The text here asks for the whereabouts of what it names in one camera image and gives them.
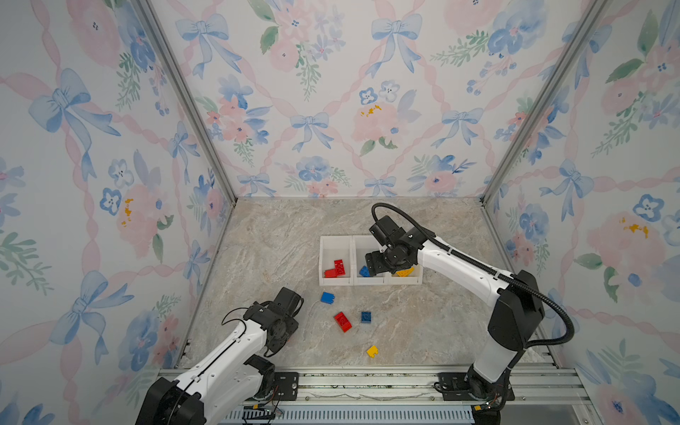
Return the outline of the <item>yellow long lego brick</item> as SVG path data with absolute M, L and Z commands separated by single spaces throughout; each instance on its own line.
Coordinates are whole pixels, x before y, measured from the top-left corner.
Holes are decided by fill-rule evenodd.
M 415 267 L 410 267 L 409 269 L 400 270 L 395 273 L 398 277 L 409 277 L 415 271 Z

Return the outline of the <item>red long lego brick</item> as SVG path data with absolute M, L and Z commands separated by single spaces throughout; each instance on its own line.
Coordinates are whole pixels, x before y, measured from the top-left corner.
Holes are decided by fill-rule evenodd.
M 345 265 L 343 260 L 335 260 L 334 269 L 336 270 L 336 277 L 345 276 Z

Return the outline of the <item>red curved lego brick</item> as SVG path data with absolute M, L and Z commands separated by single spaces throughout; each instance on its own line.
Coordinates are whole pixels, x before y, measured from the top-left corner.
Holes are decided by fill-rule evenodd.
M 338 313 L 334 316 L 336 324 L 342 329 L 343 333 L 348 332 L 352 328 L 352 324 L 344 313 Z

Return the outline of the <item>small yellow lego brick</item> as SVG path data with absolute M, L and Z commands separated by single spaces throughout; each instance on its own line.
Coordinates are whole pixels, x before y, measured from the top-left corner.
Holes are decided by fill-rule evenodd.
M 373 345 L 367 350 L 367 354 L 370 358 L 375 358 L 375 356 L 379 354 L 379 350 L 375 345 Z

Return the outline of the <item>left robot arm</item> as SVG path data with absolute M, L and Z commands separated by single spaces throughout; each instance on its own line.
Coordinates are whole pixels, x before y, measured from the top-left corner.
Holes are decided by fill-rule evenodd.
M 226 315 L 235 329 L 193 368 L 148 389 L 137 424 L 218 424 L 244 402 L 294 400 L 291 374 L 276 373 L 270 358 L 299 328 L 304 299 L 282 288 L 272 301 L 255 302 L 242 316 Z

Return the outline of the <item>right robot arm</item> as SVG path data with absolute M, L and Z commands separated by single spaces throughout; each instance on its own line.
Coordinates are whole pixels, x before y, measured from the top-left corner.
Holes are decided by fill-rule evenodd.
M 533 280 L 513 285 L 512 274 L 498 270 L 455 250 L 431 231 L 399 226 L 382 230 L 375 224 L 370 233 L 381 249 L 366 255 L 372 276 L 394 274 L 412 266 L 431 269 L 458 283 L 490 308 L 488 336 L 480 354 L 463 378 L 436 382 L 442 395 L 464 394 L 479 403 L 479 414 L 501 410 L 510 393 L 510 375 L 529 348 L 529 340 L 545 317 Z

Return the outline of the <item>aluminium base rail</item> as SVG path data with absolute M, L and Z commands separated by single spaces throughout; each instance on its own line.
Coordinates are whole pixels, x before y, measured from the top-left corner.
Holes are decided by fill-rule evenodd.
M 508 396 L 460 389 L 462 367 L 283 368 L 214 374 L 164 371 L 139 424 L 602 424 L 573 369 L 519 366 Z

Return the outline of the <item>right aluminium corner post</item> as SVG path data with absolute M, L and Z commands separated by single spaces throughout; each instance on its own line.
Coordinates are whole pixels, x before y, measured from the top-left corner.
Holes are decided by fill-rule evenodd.
M 545 80 L 545 84 L 538 92 L 533 108 L 529 110 L 528 118 L 516 133 L 515 140 L 510 143 L 508 151 L 501 159 L 498 169 L 492 175 L 492 180 L 486 187 L 483 196 L 480 198 L 481 206 L 487 207 L 493 203 L 494 198 L 500 192 L 500 186 L 516 161 L 516 158 L 521 154 L 529 137 L 536 129 L 539 121 L 544 116 L 545 111 L 554 101 L 567 73 L 577 63 L 586 44 L 593 36 L 595 30 L 598 28 L 602 15 L 606 12 L 610 5 L 610 1 L 596 0 L 589 1 L 586 4 L 586 9 L 582 18 L 577 23 L 572 38 L 566 43 L 561 55 L 555 63 L 554 71 Z

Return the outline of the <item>aluminium corner post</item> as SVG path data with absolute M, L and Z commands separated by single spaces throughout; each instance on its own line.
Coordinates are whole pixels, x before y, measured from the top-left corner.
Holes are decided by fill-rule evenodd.
M 206 125 L 199 116 L 198 107 L 191 95 L 191 90 L 182 74 L 177 57 L 166 38 L 165 31 L 160 24 L 159 17 L 154 10 L 152 2 L 147 0 L 133 0 L 131 4 L 150 37 L 152 47 L 159 54 L 159 61 L 166 69 L 169 82 L 173 87 L 175 95 L 177 95 L 179 99 L 180 106 L 182 106 L 182 109 L 185 111 L 192 129 L 198 137 L 198 142 L 207 155 L 207 161 L 214 170 L 217 181 L 227 196 L 228 203 L 232 207 L 235 207 L 237 203 L 235 192 L 228 181 L 228 175 L 223 164 L 221 164 L 218 151 L 207 133 Z
M 529 110 L 528 118 L 516 133 L 515 140 L 510 143 L 508 151 L 501 159 L 498 169 L 492 175 L 492 180 L 486 187 L 483 196 L 480 198 L 481 206 L 487 207 L 493 203 L 494 198 L 500 192 L 500 186 L 516 161 L 516 158 L 521 154 L 529 137 L 536 129 L 539 121 L 544 116 L 545 111 L 554 101 L 567 73 L 577 63 L 586 44 L 593 36 L 595 30 L 598 28 L 602 15 L 606 12 L 610 5 L 610 1 L 596 0 L 589 1 L 586 4 L 586 9 L 582 18 L 577 23 L 572 38 L 566 43 L 561 55 L 555 63 L 554 71 L 545 80 L 545 84 L 538 92 L 533 108 Z

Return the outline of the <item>left aluminium corner post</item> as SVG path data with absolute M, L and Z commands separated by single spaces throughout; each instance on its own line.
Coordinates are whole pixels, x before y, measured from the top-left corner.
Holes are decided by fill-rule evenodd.
M 198 137 L 198 142 L 207 155 L 207 161 L 214 170 L 217 181 L 227 196 L 228 203 L 232 207 L 235 207 L 237 203 L 235 192 L 228 181 L 228 175 L 223 164 L 221 164 L 218 151 L 207 133 L 206 125 L 199 116 L 198 107 L 191 95 L 191 90 L 182 74 L 177 57 L 166 38 L 165 31 L 160 24 L 159 17 L 154 10 L 152 2 L 147 0 L 133 0 L 131 4 L 150 37 L 152 47 L 159 54 L 159 61 L 166 69 L 169 82 L 173 87 L 175 95 L 177 95 L 179 99 L 180 106 L 182 106 L 182 109 L 185 111 L 192 129 Z

